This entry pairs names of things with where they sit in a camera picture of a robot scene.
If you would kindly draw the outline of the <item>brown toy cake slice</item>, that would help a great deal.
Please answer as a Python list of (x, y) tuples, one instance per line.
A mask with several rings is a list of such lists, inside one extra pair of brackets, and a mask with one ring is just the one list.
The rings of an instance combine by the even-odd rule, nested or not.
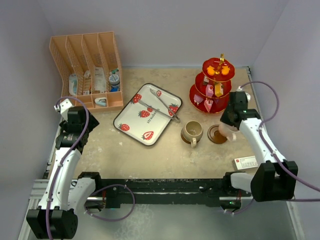
[(208, 83), (209, 83), (209, 79), (206, 77), (206, 76), (204, 76), (203, 77), (203, 85), (208, 85)]

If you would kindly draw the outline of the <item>yellow toy cake slice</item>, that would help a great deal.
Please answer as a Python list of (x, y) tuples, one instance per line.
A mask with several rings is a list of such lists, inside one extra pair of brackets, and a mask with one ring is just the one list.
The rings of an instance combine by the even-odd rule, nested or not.
[(221, 82), (218, 82), (214, 85), (214, 94), (218, 98), (224, 95), (224, 86)]

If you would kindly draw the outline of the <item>beige ceramic mug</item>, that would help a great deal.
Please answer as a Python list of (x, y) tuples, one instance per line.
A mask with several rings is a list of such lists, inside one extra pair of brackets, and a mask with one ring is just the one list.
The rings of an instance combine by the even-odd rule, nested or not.
[(193, 149), (197, 146), (197, 143), (201, 140), (203, 133), (204, 133), (204, 130), (202, 125), (195, 120), (187, 122), (181, 130), (181, 135), (188, 143), (190, 143)]

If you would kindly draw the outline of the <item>white strawberry tray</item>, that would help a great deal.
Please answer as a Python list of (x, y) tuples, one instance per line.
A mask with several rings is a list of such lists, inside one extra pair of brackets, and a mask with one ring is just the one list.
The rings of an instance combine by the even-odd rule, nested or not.
[(146, 83), (113, 120), (113, 126), (144, 146), (153, 146), (183, 105), (182, 99)]

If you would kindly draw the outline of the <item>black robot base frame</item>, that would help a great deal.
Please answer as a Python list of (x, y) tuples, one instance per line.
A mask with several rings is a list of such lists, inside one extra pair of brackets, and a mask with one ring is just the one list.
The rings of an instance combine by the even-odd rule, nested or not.
[(138, 205), (205, 205), (220, 207), (221, 202), (239, 200), (251, 194), (227, 186), (223, 178), (138, 178), (107, 179), (98, 172), (82, 172), (78, 179), (91, 178), (95, 181), (95, 190), (104, 187), (102, 193), (92, 194), (97, 200), (105, 199), (105, 208), (118, 209), (121, 205), (136, 203)]

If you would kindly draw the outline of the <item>purple fuzzy sweet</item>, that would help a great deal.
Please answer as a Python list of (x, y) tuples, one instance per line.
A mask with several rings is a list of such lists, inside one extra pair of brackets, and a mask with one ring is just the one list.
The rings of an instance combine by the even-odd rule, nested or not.
[(199, 104), (202, 103), (203, 101), (204, 101), (204, 99), (203, 99), (201, 96), (199, 96), (199, 95), (197, 95), (197, 94), (194, 95), (194, 97), (193, 97), (193, 102), (194, 102), (194, 104), (199, 105)]

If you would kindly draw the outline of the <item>orange fish cake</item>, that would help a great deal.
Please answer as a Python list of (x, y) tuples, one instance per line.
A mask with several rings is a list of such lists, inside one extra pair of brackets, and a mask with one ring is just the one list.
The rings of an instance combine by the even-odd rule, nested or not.
[(230, 68), (229, 68), (229, 66), (227, 66), (227, 65), (222, 66), (221, 74), (222, 74), (223, 76), (228, 75), (228, 74), (229, 74), (229, 72), (230, 72)]
[(210, 75), (210, 76), (214, 76), (215, 75), (216, 71), (215, 71), (215, 68), (213, 66), (211, 66), (211, 65), (208, 66), (206, 70), (207, 70), (208, 75)]

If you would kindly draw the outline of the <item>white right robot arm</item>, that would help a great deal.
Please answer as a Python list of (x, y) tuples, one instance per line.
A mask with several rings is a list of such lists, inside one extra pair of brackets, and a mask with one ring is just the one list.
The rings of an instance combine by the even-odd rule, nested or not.
[(258, 169), (254, 175), (241, 171), (227, 172), (222, 190), (228, 196), (239, 190), (252, 194), (257, 202), (290, 200), (294, 196), (298, 166), (276, 150), (262, 126), (256, 109), (248, 108), (244, 91), (229, 93), (229, 101), (220, 121), (239, 130), (253, 150)]

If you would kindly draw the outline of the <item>metal serving tongs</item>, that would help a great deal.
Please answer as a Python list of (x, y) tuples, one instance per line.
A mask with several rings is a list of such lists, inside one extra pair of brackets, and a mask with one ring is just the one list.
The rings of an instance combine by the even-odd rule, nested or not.
[(167, 116), (177, 123), (180, 122), (177, 112), (183, 103), (182, 100), (178, 96), (156, 88), (152, 84), (142, 86), (130, 100), (130, 103), (140, 104), (146, 108), (145, 110), (140, 109), (138, 116), (149, 119), (148, 123), (152, 120), (152, 117), (156, 116), (155, 113), (163, 117)]

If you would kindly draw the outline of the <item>pink toy cake slice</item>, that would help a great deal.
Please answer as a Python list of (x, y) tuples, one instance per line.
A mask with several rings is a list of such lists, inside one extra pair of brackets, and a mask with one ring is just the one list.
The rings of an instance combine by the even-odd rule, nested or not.
[(205, 95), (207, 97), (212, 97), (214, 95), (214, 87), (211, 84), (208, 84), (205, 88)]

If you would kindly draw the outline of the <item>coral toy cake slice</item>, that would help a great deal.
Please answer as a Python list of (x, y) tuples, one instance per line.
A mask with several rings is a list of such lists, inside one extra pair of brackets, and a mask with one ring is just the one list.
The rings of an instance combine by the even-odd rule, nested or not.
[(208, 113), (210, 113), (211, 112), (211, 108), (212, 108), (212, 106), (213, 106), (213, 100), (212, 99), (210, 99), (210, 98), (206, 98), (205, 100), (204, 100), (204, 107), (205, 107), (205, 109), (206, 109), (206, 111), (208, 112)]

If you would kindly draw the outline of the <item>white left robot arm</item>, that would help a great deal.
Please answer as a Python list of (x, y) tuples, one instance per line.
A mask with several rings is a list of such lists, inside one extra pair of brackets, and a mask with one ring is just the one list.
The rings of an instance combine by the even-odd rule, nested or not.
[(40, 240), (72, 239), (78, 228), (77, 212), (90, 195), (98, 196), (103, 191), (98, 172), (85, 174), (71, 189), (74, 172), (89, 134), (99, 122), (83, 106), (68, 107), (62, 103), (57, 110), (63, 120), (55, 140), (51, 176), (37, 208), (30, 209), (26, 215), (32, 232)]

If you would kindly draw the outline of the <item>clear plastic cup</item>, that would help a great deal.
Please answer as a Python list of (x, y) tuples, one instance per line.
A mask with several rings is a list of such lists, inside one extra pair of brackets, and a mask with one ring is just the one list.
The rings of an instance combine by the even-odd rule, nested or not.
[(230, 130), (229, 125), (220, 123), (218, 126), (218, 131), (223, 137), (225, 137), (230, 142), (234, 142), (237, 139), (236, 134)]

